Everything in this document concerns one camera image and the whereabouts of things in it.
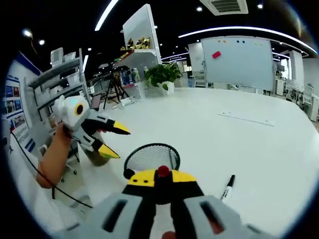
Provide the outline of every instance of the red magnet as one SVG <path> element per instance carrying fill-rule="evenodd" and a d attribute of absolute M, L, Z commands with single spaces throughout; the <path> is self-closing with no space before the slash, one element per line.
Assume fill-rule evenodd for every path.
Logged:
<path fill-rule="evenodd" d="M 216 59 L 217 57 L 219 57 L 221 55 L 221 53 L 219 51 L 216 51 L 214 54 L 213 54 L 213 58 Z"/>
<path fill-rule="evenodd" d="M 158 174 L 159 174 L 159 177 L 166 177 L 167 175 L 169 175 L 169 168 L 165 165 L 159 167 L 158 169 Z"/>

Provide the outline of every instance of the potted plant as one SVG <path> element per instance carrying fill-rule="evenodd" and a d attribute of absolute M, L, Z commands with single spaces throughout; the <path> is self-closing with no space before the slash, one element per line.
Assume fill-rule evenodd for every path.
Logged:
<path fill-rule="evenodd" d="M 156 65 L 146 72 L 146 85 L 161 87 L 165 95 L 174 92 L 174 81 L 182 76 L 176 64 Z"/>

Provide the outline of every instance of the mesh strainer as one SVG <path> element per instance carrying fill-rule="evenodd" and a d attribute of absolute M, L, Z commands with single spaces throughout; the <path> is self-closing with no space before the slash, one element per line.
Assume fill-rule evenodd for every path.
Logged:
<path fill-rule="evenodd" d="M 134 171 L 145 171 L 158 169 L 165 165 L 170 170 L 179 169 L 179 154 L 172 146 L 164 143 L 150 143 L 134 150 L 124 163 L 124 171 L 132 169 Z"/>

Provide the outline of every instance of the green plant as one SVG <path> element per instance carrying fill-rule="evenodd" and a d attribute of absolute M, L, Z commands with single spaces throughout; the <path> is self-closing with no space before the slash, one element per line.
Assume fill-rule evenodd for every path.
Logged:
<path fill-rule="evenodd" d="M 177 78 L 182 76 L 178 66 L 176 64 L 156 65 L 146 72 L 146 85 L 159 87 L 158 84 L 162 84 L 164 90 L 168 91 L 168 86 L 165 81 L 174 82 Z"/>

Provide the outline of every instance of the air conditioner vent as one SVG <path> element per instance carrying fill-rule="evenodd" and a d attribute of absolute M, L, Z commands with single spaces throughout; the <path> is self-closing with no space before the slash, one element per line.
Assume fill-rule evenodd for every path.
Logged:
<path fill-rule="evenodd" d="M 214 15 L 248 14 L 246 0 L 200 0 Z"/>

